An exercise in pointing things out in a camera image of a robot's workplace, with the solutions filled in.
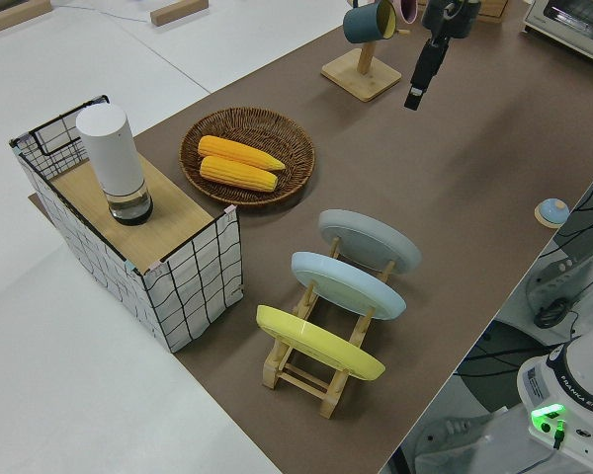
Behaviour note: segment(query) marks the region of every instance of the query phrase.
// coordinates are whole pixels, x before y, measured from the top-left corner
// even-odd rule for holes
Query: green light
[[[538,408],[532,411],[532,424],[539,430],[542,431],[543,423],[548,423],[551,419],[557,417],[557,415],[564,411],[564,405],[554,403],[546,407]],[[564,422],[562,420],[557,421],[556,428],[560,431],[563,430]]]
[[[532,418],[545,417],[549,413],[558,413],[563,411],[564,405],[554,403],[553,405],[549,405],[548,407],[542,407],[532,411]]]

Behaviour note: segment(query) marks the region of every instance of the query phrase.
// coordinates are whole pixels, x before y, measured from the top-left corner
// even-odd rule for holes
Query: round woven tray
[[[200,176],[198,142],[204,135],[238,141],[270,153],[286,165],[275,171],[277,188],[271,193],[243,190]],[[204,194],[241,206],[261,206],[285,200],[298,192],[314,169],[314,147],[303,129],[289,118],[255,108],[232,108],[202,118],[187,132],[180,146],[180,166],[187,179]]]

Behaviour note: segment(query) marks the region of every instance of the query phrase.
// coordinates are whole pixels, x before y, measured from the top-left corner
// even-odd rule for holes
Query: brown tabletop
[[[514,2],[502,24],[477,22],[469,38],[452,40],[417,112],[402,104],[428,35],[419,22],[410,36],[378,43],[376,57],[402,80],[369,103],[320,74],[352,48],[339,29],[136,138],[212,214],[224,205],[193,188],[178,164],[197,120],[266,108],[300,124],[315,146],[299,203],[240,214],[244,299],[176,354],[282,471],[377,472],[552,236],[534,207],[552,197],[574,205],[592,181],[593,63],[522,33],[526,8]],[[289,384],[262,386],[272,339],[255,324],[258,304],[290,311],[297,303],[291,256],[327,251],[317,218],[328,208],[377,218],[424,256],[388,282],[407,310],[375,321],[363,345],[386,371],[374,382],[350,379],[331,420]],[[340,335],[355,323],[326,304],[311,321]]]

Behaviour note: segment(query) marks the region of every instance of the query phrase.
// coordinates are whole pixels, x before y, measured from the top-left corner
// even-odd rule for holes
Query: yellow plate
[[[384,372],[384,365],[362,349],[279,309],[257,306],[257,324],[273,338],[353,377],[376,380]]]

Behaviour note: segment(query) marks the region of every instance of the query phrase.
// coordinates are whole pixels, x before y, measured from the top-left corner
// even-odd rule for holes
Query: yellow corn cob
[[[262,170],[278,171],[286,169],[286,165],[265,151],[244,145],[238,141],[227,140],[213,135],[205,135],[200,139],[198,154],[200,156],[221,156]]]
[[[223,185],[265,193],[277,187],[277,177],[272,173],[220,156],[206,156],[200,164],[200,176]]]

